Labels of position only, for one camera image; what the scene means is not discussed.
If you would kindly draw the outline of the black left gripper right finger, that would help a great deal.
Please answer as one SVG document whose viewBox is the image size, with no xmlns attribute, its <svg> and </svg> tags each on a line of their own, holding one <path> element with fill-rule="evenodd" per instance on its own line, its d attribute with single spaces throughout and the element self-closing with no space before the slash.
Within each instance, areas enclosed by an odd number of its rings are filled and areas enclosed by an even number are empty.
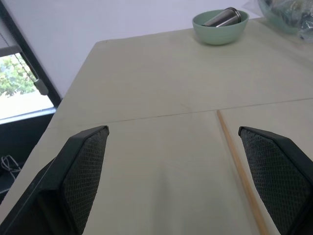
<svg viewBox="0 0 313 235">
<path fill-rule="evenodd" d="M 313 235 L 313 161 L 289 138 L 241 126 L 256 190 L 280 235 Z"/>
</svg>

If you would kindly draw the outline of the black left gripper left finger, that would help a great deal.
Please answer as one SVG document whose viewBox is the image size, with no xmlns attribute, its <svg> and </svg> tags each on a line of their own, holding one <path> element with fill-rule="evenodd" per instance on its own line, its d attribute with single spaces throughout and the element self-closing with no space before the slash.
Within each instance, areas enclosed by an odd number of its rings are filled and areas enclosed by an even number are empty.
<svg viewBox="0 0 313 235">
<path fill-rule="evenodd" d="M 0 235 L 82 235 L 97 194 L 107 126 L 70 137 L 0 224 Z"/>
</svg>

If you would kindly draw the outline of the wooden chopstick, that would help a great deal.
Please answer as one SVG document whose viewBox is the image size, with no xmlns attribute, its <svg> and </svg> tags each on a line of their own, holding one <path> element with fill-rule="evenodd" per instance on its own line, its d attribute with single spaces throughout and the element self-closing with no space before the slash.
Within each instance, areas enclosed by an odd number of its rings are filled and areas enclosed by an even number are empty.
<svg viewBox="0 0 313 235">
<path fill-rule="evenodd" d="M 251 187 L 251 185 L 249 183 L 249 179 L 248 179 L 247 174 L 245 172 L 245 169 L 244 169 L 244 167 L 242 165 L 240 156 L 239 156 L 239 154 L 237 152 L 237 149 L 236 149 L 236 146 L 234 144 L 234 141 L 233 141 L 233 139 L 231 137 L 231 134 L 230 134 L 230 132 L 228 130 L 227 124 L 226 124 L 226 122 L 225 122 L 225 120 L 224 120 L 220 110 L 217 110 L 217 116 L 218 116 L 220 125 L 222 127 L 222 130 L 223 130 L 223 133 L 224 133 L 224 136 L 225 136 L 228 148 L 230 150 L 232 159 L 233 159 L 234 164 L 236 166 L 236 169 L 237 169 L 240 181 L 241 181 L 241 183 L 243 185 L 246 197 L 248 199 L 250 209 L 251 209 L 251 211 L 253 213 L 255 222 L 256 222 L 257 227 L 259 229 L 259 232 L 260 232 L 261 235 L 270 235 L 269 231 L 268 231 L 268 228 L 267 228 L 267 225 L 266 225 L 266 222 L 265 222 L 265 220 L 263 218 L 263 215 L 261 213 L 260 207 L 258 205 L 257 199 L 255 198 L 255 195 L 253 193 L 252 187 Z"/>
</svg>

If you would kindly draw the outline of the mint green bowl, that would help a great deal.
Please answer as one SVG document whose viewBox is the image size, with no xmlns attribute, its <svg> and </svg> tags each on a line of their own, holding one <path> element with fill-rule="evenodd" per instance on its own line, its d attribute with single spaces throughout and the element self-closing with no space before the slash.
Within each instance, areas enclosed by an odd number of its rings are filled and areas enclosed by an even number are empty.
<svg viewBox="0 0 313 235">
<path fill-rule="evenodd" d="M 203 26 L 210 19 L 217 16 L 222 9 L 200 13 L 192 19 L 195 38 L 202 44 L 221 46 L 240 39 L 249 20 L 249 14 L 239 10 L 241 22 L 228 26 L 212 27 Z"/>
</svg>

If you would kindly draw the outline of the clear plastic bag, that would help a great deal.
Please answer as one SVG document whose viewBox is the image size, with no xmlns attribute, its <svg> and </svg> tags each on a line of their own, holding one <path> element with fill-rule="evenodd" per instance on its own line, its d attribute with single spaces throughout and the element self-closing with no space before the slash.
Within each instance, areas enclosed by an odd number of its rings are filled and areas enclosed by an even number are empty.
<svg viewBox="0 0 313 235">
<path fill-rule="evenodd" d="M 313 0 L 246 0 L 243 8 L 313 44 Z"/>
</svg>

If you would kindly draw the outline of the stainless steel cylinder container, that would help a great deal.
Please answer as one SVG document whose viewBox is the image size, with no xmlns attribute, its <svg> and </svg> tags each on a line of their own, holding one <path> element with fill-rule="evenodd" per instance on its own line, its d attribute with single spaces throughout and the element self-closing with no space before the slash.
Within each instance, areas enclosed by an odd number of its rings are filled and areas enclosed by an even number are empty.
<svg viewBox="0 0 313 235">
<path fill-rule="evenodd" d="M 240 12 L 233 7 L 228 7 L 218 15 L 203 24 L 207 27 L 222 27 L 238 24 L 242 21 Z"/>
</svg>

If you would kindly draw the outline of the black window frame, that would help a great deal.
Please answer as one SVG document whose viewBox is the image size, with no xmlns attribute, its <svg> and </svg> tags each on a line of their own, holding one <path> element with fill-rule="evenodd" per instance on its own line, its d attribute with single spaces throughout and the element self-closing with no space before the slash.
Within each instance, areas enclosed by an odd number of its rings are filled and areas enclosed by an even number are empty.
<svg viewBox="0 0 313 235">
<path fill-rule="evenodd" d="M 44 81 L 41 95 L 33 82 Z M 19 171 L 46 130 L 61 97 L 0 0 L 0 175 Z"/>
</svg>

